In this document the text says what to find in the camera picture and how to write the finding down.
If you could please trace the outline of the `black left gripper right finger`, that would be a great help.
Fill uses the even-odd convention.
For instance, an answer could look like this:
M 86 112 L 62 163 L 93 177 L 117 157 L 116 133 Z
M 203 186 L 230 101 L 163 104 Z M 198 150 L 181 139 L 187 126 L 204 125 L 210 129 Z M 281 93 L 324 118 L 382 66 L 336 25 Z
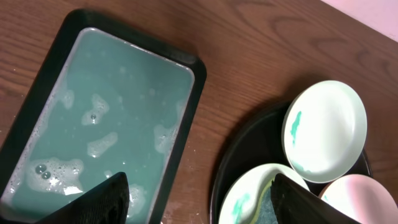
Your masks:
M 278 224 L 359 224 L 284 174 L 271 184 L 271 202 Z

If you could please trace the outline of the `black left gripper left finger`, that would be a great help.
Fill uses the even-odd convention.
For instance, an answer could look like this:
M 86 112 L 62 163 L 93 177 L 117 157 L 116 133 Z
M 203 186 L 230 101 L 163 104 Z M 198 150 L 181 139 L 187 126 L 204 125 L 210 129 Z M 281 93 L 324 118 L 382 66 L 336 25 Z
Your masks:
M 129 206 L 126 174 L 118 172 L 39 224 L 125 224 Z

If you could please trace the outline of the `green yellow sponge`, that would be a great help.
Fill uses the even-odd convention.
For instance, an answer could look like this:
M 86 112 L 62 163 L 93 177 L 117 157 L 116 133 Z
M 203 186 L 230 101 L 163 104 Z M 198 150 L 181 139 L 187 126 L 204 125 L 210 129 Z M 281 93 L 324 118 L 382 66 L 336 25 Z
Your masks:
M 256 210 L 250 224 L 278 224 L 274 207 L 271 200 L 271 186 L 274 179 L 271 179 L 262 189 L 256 205 Z

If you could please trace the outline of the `mint green plate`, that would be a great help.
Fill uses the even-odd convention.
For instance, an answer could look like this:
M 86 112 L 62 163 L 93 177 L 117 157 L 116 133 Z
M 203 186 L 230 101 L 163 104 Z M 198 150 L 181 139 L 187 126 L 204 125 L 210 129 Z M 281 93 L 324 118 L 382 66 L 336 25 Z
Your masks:
M 308 185 L 293 169 L 276 163 L 263 164 L 244 173 L 229 188 L 223 200 L 219 223 L 249 223 L 256 210 L 262 189 L 277 174 L 284 174 L 306 190 Z
M 323 184 L 346 174 L 366 142 L 367 114 L 359 95 L 336 80 L 318 82 L 290 104 L 282 125 L 282 148 L 303 179 Z

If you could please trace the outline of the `white pink plate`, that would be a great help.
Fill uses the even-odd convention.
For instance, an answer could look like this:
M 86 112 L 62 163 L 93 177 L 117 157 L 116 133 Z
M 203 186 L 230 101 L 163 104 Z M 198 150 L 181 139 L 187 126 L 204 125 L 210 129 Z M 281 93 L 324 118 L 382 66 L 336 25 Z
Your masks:
M 319 197 L 360 223 L 397 224 L 397 204 L 387 189 L 365 175 L 350 174 L 328 184 Z

